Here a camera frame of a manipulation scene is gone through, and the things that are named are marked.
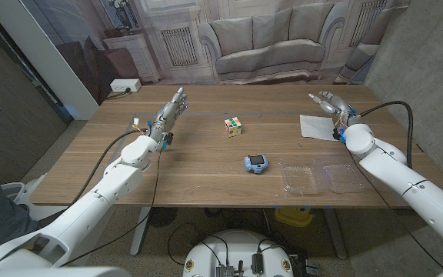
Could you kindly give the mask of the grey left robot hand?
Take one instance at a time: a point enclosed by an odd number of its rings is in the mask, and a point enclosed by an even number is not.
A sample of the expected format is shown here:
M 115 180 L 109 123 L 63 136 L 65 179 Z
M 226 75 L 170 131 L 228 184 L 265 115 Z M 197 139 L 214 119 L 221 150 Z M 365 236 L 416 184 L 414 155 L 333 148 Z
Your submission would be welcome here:
M 180 88 L 172 97 L 170 102 L 164 104 L 157 112 L 155 120 L 152 123 L 149 137 L 156 142 L 160 142 L 164 135 L 170 132 L 177 118 L 188 107 L 187 95 L 184 93 L 184 89 Z

